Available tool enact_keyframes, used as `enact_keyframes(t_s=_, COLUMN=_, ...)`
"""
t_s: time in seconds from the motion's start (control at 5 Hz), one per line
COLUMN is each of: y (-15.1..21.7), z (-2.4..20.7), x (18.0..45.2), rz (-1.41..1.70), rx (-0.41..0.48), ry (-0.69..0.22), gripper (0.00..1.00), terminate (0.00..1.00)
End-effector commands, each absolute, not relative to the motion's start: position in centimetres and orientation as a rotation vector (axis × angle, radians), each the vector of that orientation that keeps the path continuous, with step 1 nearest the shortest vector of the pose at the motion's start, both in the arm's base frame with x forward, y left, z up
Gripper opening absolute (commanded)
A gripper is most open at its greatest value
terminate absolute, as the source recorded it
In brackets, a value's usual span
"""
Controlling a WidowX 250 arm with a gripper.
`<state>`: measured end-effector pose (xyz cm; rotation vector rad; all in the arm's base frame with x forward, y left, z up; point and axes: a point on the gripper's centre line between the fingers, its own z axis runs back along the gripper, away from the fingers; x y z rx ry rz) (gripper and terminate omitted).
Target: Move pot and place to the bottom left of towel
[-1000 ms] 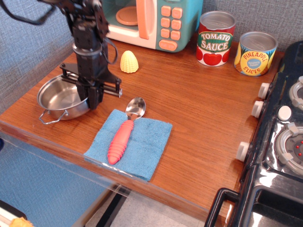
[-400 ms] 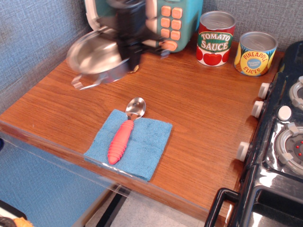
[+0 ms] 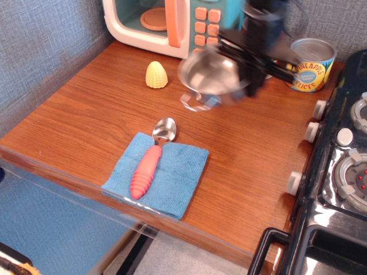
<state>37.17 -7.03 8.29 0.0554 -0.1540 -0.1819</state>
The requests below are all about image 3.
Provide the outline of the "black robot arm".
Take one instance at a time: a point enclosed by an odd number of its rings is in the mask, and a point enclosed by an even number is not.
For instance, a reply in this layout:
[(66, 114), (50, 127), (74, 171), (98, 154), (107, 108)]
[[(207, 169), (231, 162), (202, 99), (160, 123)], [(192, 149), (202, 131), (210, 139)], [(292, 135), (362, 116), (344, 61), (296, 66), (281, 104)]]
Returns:
[(288, 1), (246, 1), (245, 30), (222, 30), (219, 52), (235, 61), (241, 90), (252, 97), (263, 86), (267, 75), (292, 83), (295, 73), (275, 61), (297, 66), (302, 59), (285, 44)]

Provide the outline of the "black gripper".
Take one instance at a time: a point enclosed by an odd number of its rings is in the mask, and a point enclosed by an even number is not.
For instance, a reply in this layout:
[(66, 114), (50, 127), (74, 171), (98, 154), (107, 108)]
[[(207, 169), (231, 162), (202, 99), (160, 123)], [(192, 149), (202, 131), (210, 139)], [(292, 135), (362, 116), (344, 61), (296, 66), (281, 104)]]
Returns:
[(268, 75), (291, 83), (296, 73), (276, 62), (298, 65), (300, 57), (283, 41), (284, 14), (247, 14), (245, 30), (220, 31), (217, 52), (233, 60), (241, 83), (248, 83), (246, 95), (253, 97)]

